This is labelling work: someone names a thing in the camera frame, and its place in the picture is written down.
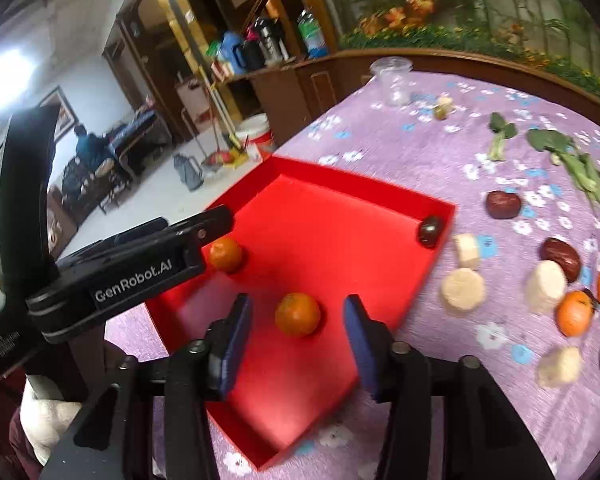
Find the white gloved left hand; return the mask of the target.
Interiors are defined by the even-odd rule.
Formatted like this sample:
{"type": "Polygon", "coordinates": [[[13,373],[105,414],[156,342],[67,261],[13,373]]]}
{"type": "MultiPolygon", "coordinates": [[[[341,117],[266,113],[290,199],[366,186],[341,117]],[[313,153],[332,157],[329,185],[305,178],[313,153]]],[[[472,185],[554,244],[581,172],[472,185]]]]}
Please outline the white gloved left hand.
{"type": "Polygon", "coordinates": [[[30,382],[26,382],[20,404],[20,424],[42,466],[81,408],[79,402],[39,398],[30,382]]]}

